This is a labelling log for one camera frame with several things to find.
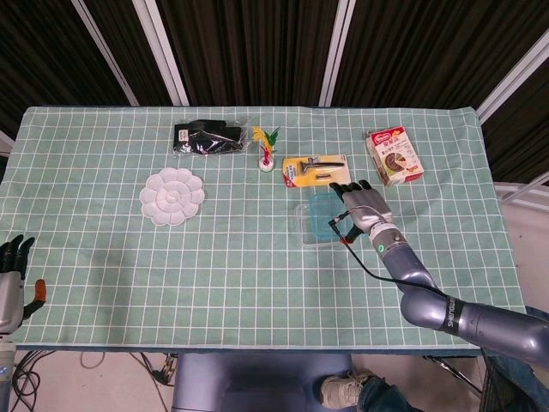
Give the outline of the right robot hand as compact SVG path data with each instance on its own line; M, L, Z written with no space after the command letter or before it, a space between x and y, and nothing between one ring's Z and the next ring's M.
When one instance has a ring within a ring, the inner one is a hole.
M370 234L377 223L394 222L394 216L381 194L361 179L349 185L330 183L329 187L343 202L353 220L353 227L344 237L347 244L352 244L361 234Z

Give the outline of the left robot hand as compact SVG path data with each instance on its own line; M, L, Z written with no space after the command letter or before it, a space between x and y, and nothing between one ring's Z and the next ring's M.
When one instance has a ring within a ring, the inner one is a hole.
M19 234L1 244L1 337L17 331L46 303L44 279L35 282L33 300L24 303L28 255L34 241L34 237L24 239L24 235Z

